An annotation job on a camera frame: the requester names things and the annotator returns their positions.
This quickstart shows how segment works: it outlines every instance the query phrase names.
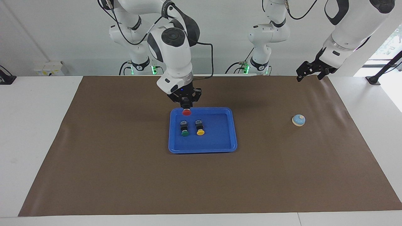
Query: white table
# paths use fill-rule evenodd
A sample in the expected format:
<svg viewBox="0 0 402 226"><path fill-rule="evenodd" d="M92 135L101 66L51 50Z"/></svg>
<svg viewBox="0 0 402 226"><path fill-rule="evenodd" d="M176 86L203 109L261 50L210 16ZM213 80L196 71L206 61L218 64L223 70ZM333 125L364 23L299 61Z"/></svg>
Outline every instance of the white table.
<svg viewBox="0 0 402 226"><path fill-rule="evenodd" d="M402 225L402 211L18 218L81 79L19 77L0 86L0 225ZM364 78L330 79L402 199L402 113L380 86L361 83Z"/></svg>

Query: blue and white round object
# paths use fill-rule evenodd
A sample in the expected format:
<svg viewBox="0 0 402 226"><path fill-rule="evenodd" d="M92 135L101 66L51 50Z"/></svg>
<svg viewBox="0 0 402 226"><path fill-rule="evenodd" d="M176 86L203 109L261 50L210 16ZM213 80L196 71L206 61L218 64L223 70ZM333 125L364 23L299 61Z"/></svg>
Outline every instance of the blue and white round object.
<svg viewBox="0 0 402 226"><path fill-rule="evenodd" d="M302 115L295 115L292 118L292 122L296 126L303 126L306 123L306 118Z"/></svg>

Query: black stand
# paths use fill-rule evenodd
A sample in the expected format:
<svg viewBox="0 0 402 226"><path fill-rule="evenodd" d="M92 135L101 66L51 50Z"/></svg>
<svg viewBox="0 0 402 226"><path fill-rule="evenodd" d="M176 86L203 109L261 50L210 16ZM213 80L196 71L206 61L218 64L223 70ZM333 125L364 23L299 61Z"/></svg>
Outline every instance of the black stand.
<svg viewBox="0 0 402 226"><path fill-rule="evenodd" d="M17 76L8 76L0 70L0 85L11 85Z"/></svg>
<svg viewBox="0 0 402 226"><path fill-rule="evenodd" d="M399 52L387 65L385 65L376 75L371 77L366 77L367 81L372 85L381 85L378 82L378 79L383 75L385 72L388 71L398 60L402 58L402 51Z"/></svg>

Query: white junction box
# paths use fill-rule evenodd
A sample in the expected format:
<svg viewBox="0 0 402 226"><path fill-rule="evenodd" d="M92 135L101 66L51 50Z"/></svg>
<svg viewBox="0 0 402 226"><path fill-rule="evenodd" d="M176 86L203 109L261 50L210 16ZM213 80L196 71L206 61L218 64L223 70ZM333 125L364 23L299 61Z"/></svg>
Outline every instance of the white junction box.
<svg viewBox="0 0 402 226"><path fill-rule="evenodd" d="M61 62L37 63L34 71L37 76L65 76L68 72Z"/></svg>

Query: brown mat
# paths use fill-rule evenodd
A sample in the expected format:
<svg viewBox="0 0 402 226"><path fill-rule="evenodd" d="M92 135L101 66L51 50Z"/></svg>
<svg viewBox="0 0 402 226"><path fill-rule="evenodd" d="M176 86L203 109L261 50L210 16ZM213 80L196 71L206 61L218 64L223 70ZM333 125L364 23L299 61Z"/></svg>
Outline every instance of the brown mat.
<svg viewBox="0 0 402 226"><path fill-rule="evenodd" d="M328 78L196 81L197 107L233 110L238 149L195 155L169 152L178 104L156 80L84 77L19 216L402 209Z"/></svg>

